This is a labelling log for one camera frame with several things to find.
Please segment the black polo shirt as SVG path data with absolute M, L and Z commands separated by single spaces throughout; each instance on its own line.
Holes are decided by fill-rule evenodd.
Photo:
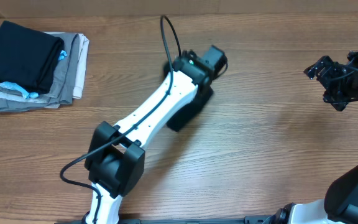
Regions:
M 196 95 L 195 99 L 178 110 L 167 122 L 167 127 L 172 131 L 179 132 L 184 128 L 196 115 L 198 115 L 209 99 L 212 97 L 214 91 L 211 87 L 203 95 Z

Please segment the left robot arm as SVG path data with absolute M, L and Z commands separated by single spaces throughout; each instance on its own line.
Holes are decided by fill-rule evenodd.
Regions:
M 118 223 L 123 198 L 144 173 L 145 150 L 163 126 L 179 131 L 213 94 L 211 83 L 227 66 L 224 53 L 208 50 L 202 57 L 183 51 L 163 67 L 162 84 L 135 111 L 94 130 L 85 168 L 93 190 L 83 223 Z

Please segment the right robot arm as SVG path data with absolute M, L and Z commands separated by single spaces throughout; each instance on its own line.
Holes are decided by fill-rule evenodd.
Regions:
M 358 52 L 351 52 L 349 63 L 340 64 L 321 57 L 304 73 L 325 88 L 323 100 L 342 111 L 358 101 Z M 336 179 L 323 199 L 306 204 L 288 204 L 266 223 L 358 223 L 358 165 Z

